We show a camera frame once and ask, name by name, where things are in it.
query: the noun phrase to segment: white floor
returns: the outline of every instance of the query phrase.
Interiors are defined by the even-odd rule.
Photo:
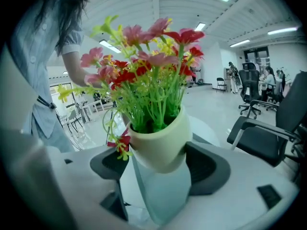
[[[183,98],[183,104],[186,107],[187,113],[190,116],[200,119],[210,126],[216,133],[221,147],[230,149],[231,144],[227,143],[227,137],[236,122],[240,117],[240,109],[238,106],[243,104],[240,94],[233,94],[231,92],[221,92],[213,90],[211,85],[194,87],[186,89],[186,94]],[[275,125],[275,112],[273,110],[266,111],[264,107],[259,107],[261,115],[257,115],[257,120]],[[71,138],[81,149],[91,149],[97,146],[106,144],[106,132],[102,127],[102,118],[105,111],[94,114],[93,120],[89,123],[77,123],[78,133],[72,128],[74,136]],[[110,119],[110,112],[106,114],[106,121]],[[118,135],[125,130],[124,124],[120,116],[117,118],[118,127],[115,129]],[[286,153],[291,154],[291,143],[287,144]],[[291,179],[294,175],[296,164],[289,159],[281,162],[277,167],[282,175]]]

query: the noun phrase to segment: pink flower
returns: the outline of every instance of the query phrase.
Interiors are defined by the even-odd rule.
[[[173,38],[176,43],[179,45],[188,45],[191,43],[198,42],[198,39],[205,36],[205,33],[203,32],[196,32],[193,29],[184,28],[177,32],[166,32],[163,33],[165,35],[168,35],[169,37]]]
[[[176,56],[165,56],[164,53],[157,55],[148,55],[143,51],[139,52],[140,59],[147,60],[152,66],[165,66],[168,64],[178,64],[178,58]]]
[[[148,30],[149,33],[151,33],[155,37],[162,36],[164,33],[164,30],[168,27],[169,25],[168,18],[166,17],[165,19],[158,19]]]
[[[81,67],[96,65],[102,57],[102,47],[92,48],[89,54],[83,54],[81,57]]]
[[[125,27],[123,34],[127,38],[127,43],[129,46],[147,43],[154,38],[151,33],[143,32],[139,25],[135,25],[134,27]]]
[[[105,81],[110,84],[117,76],[113,67],[101,67],[98,69],[98,74],[89,74],[84,78],[85,83]]]
[[[106,67],[107,65],[110,64],[110,61],[112,60],[112,58],[113,58],[113,55],[105,55],[103,56],[102,60],[99,63],[102,67]]]

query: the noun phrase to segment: white vase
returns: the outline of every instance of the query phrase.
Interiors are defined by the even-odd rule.
[[[141,134],[128,125],[130,149],[137,161],[157,173],[170,173],[185,159],[183,147],[192,140],[189,117],[184,106],[175,120],[165,129],[156,133]]]

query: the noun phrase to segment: floor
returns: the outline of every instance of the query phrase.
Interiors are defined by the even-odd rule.
[[[240,94],[233,94],[231,92],[221,92],[213,90],[211,85],[194,86],[186,89],[183,98],[183,105],[190,116],[200,119],[205,122],[217,135],[220,146],[224,149],[230,149],[231,144],[227,143],[227,137],[231,129],[240,117],[240,110],[238,106],[243,104]],[[261,115],[257,116],[257,120],[275,125],[275,112],[273,110],[266,111],[264,107],[259,107]],[[82,127],[77,123],[78,133],[72,130],[72,142],[80,149],[91,149],[97,146],[106,144],[106,132],[102,126],[102,119],[105,115],[106,122],[110,120],[110,111],[101,111],[93,114],[92,120],[83,124]],[[121,117],[117,118],[118,126],[115,128],[116,133],[121,135],[125,130],[125,126]],[[291,143],[287,144],[286,153],[291,154]],[[292,179],[296,164],[288,159],[280,163],[275,168],[280,174]],[[129,223],[141,229],[157,229],[157,226],[149,217],[148,211],[145,209],[136,208],[133,206],[126,207],[129,216]]]

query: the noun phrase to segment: glass door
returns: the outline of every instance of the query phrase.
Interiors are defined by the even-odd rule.
[[[256,64],[260,75],[264,74],[264,69],[270,66],[270,55],[268,47],[251,48],[244,51],[245,61]]]

